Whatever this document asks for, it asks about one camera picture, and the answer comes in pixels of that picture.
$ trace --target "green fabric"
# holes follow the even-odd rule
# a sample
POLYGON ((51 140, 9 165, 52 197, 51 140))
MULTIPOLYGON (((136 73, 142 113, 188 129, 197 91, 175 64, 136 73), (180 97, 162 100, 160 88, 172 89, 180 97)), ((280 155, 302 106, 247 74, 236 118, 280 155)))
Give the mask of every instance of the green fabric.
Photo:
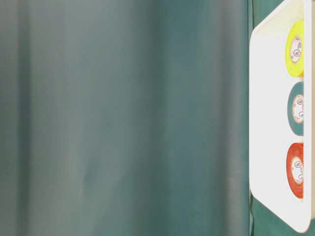
POLYGON ((247 7, 1 0, 0 235, 248 235, 247 7))
MULTIPOLYGON (((281 2, 282 0, 253 0, 249 4, 249 35, 252 28, 257 26, 281 2)), ((315 234, 315 221, 311 222, 306 233, 299 234, 255 198, 252 198, 251 212, 253 236, 313 236, 315 234)))

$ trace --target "teal tape roll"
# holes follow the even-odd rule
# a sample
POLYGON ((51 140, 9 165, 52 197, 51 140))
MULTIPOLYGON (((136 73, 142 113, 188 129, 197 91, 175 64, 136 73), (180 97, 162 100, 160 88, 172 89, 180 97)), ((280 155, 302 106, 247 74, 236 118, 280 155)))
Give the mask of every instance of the teal tape roll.
POLYGON ((303 135, 304 123, 304 84, 296 83, 287 102, 287 117, 292 131, 299 136, 303 135))

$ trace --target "tape roll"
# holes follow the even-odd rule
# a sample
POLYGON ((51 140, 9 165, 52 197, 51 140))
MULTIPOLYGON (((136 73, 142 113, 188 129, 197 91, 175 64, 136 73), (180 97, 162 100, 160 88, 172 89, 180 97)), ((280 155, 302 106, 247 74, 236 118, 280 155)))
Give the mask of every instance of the tape roll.
POLYGON ((286 156, 286 175, 293 194, 303 198, 303 143, 293 143, 290 146, 286 156))
POLYGON ((292 131, 299 136, 303 135, 304 124, 304 93, 303 82, 298 82, 291 90, 287 102, 287 117, 292 131))
POLYGON ((291 76, 299 77, 304 73, 304 21, 296 22, 286 39, 285 64, 291 76))

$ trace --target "white label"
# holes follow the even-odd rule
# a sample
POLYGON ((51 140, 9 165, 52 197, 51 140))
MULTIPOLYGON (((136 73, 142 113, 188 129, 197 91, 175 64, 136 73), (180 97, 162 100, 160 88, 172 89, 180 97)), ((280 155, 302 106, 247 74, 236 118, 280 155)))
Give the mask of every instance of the white label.
POLYGON ((291 44, 291 60, 296 63, 302 54, 302 40, 296 36, 291 44))
POLYGON ((301 159, 295 156, 292 160, 292 176, 297 184, 302 184, 304 179, 304 169, 301 159))
POLYGON ((304 120, 304 96, 296 95, 292 104, 292 115, 297 123, 302 123, 304 120))

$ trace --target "red tape roll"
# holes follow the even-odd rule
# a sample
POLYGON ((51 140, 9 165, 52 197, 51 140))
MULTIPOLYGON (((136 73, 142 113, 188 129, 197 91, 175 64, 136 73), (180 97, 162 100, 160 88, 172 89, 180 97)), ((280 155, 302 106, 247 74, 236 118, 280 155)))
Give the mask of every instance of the red tape roll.
POLYGON ((286 156, 286 175, 293 194, 303 198, 303 143, 293 143, 290 146, 286 156))

